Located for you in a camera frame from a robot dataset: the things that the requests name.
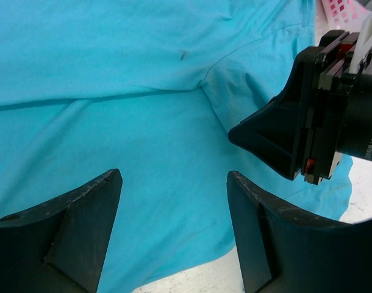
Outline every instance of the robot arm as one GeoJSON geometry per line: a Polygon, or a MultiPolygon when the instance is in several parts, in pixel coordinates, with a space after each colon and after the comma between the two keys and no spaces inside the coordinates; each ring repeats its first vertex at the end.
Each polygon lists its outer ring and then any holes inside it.
{"type": "Polygon", "coordinates": [[[330,179],[342,154],[372,161],[372,14],[360,33],[330,31],[299,53],[283,91],[229,140],[312,184],[330,179]]]}

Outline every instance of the cloth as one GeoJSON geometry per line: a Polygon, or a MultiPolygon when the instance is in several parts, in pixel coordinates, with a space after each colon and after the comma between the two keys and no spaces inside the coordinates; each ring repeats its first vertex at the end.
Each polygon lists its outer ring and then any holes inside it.
{"type": "Polygon", "coordinates": [[[103,293],[227,253],[231,170],[339,219],[348,157],[311,186],[227,140],[283,88],[314,13],[313,0],[0,1],[0,217],[120,169],[103,293]]]}

